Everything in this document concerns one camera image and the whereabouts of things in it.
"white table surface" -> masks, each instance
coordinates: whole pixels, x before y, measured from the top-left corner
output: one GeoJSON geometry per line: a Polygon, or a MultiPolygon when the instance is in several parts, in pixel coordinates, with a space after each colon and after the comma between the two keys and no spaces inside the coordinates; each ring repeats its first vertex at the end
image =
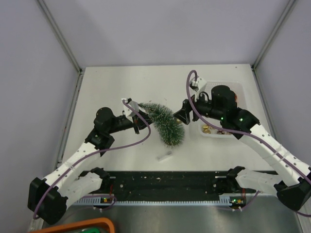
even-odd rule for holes
{"type": "MultiPolygon", "coordinates": [[[[87,67],[80,95],[73,116],[65,149],[66,161],[79,148],[93,129],[97,110],[109,107],[115,116],[122,114],[121,98],[134,101],[161,103],[174,112],[182,106],[186,95],[186,78],[195,69],[207,81],[238,81],[245,91],[248,110],[253,113],[267,130],[268,123],[249,64],[238,65],[195,65],[195,66],[144,66],[144,67],[87,67]]],[[[159,139],[154,127],[152,134],[143,144],[135,147],[108,151],[92,167],[105,170],[173,170],[208,171],[228,170],[244,166],[252,170],[272,170],[252,149],[236,139],[202,137],[196,123],[185,126],[184,143],[172,150],[172,156],[158,161],[158,156],[170,151],[159,139]]],[[[127,145],[141,140],[147,129],[137,135],[134,129],[112,134],[112,147],[127,145]]]]}

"white wall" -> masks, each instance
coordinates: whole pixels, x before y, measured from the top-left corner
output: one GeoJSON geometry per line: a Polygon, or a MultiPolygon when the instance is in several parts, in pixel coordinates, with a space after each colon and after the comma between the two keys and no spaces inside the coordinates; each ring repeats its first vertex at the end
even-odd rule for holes
{"type": "Polygon", "coordinates": [[[311,164],[311,1],[300,0],[258,67],[277,134],[311,164]]]}
{"type": "Polygon", "coordinates": [[[34,0],[0,8],[0,227],[26,232],[29,184],[51,172],[77,73],[34,0]]]}
{"type": "Polygon", "coordinates": [[[253,63],[288,0],[46,0],[82,66],[253,63]]]}

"purple cable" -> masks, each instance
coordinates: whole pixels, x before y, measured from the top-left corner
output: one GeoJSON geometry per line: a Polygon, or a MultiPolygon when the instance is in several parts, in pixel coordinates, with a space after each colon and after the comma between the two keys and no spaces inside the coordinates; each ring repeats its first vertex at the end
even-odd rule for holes
{"type": "MultiPolygon", "coordinates": [[[[209,123],[208,121],[206,121],[201,115],[200,113],[196,110],[193,102],[192,102],[192,99],[191,99],[191,95],[190,95],[190,90],[189,90],[189,86],[190,86],[190,77],[191,75],[194,73],[195,75],[195,81],[197,80],[198,78],[198,74],[196,72],[196,70],[192,70],[190,71],[190,73],[188,74],[188,77],[187,77],[187,83],[186,83],[186,92],[187,92],[187,97],[188,97],[188,100],[189,100],[189,103],[190,103],[190,106],[193,110],[193,112],[207,125],[217,129],[217,130],[221,130],[221,131],[225,131],[225,132],[229,132],[229,133],[238,133],[238,134],[242,134],[242,135],[246,135],[246,136],[249,136],[249,137],[252,137],[256,140],[258,140],[259,142],[261,142],[262,144],[264,144],[267,148],[269,148],[273,153],[275,153],[277,155],[277,157],[279,157],[280,159],[282,159],[288,166],[290,166],[294,171],[296,171],[301,177],[303,177],[310,185],[311,185],[311,180],[305,175],[302,173],[302,171],[300,171],[298,168],[296,168],[293,164],[291,164],[287,159],[283,158],[283,156],[277,152],[277,150],[275,150],[272,146],[270,146],[266,141],[262,140],[260,137],[257,137],[255,135],[252,135],[250,133],[246,133],[246,132],[242,132],[242,131],[237,131],[237,130],[229,130],[229,129],[223,129],[221,127],[218,127],[216,125],[213,125],[211,123],[209,123]]],[[[304,213],[301,213],[301,212],[296,212],[298,213],[299,215],[302,215],[302,216],[307,216],[307,217],[311,217],[311,215],[307,215],[307,214],[304,214],[304,213]]]]}
{"type": "MultiPolygon", "coordinates": [[[[110,151],[110,150],[119,150],[119,149],[124,149],[124,148],[128,148],[128,147],[132,147],[132,146],[136,146],[144,141],[147,140],[147,138],[150,136],[151,134],[151,128],[149,126],[149,124],[146,122],[146,120],[137,112],[135,111],[131,106],[129,106],[125,100],[122,101],[122,103],[127,107],[129,108],[133,113],[135,113],[141,120],[142,122],[145,123],[145,125],[148,127],[148,135],[143,138],[142,140],[138,141],[138,142],[135,142],[135,143],[132,143],[132,144],[129,144],[129,145],[126,145],[126,146],[121,146],[121,147],[115,147],[115,148],[108,148],[108,149],[103,149],[103,150],[98,150],[98,151],[95,151],[91,154],[88,154],[86,155],[85,157],[79,159],[77,162],[75,162],[72,166],[75,167],[78,163],[80,163],[81,161],[85,160],[86,158],[94,155],[94,154],[97,154],[97,153],[101,153],[101,152],[106,152],[106,151],[110,151]]],[[[57,180],[45,191],[45,193],[42,195],[40,201],[38,202],[36,208],[35,208],[35,211],[34,211],[34,216],[33,216],[33,219],[38,219],[40,218],[39,216],[37,217],[37,213],[38,213],[38,210],[40,208],[40,205],[42,204],[44,198],[47,196],[48,192],[68,173],[71,171],[71,168],[68,168],[60,177],[57,178],[57,180]]]]}

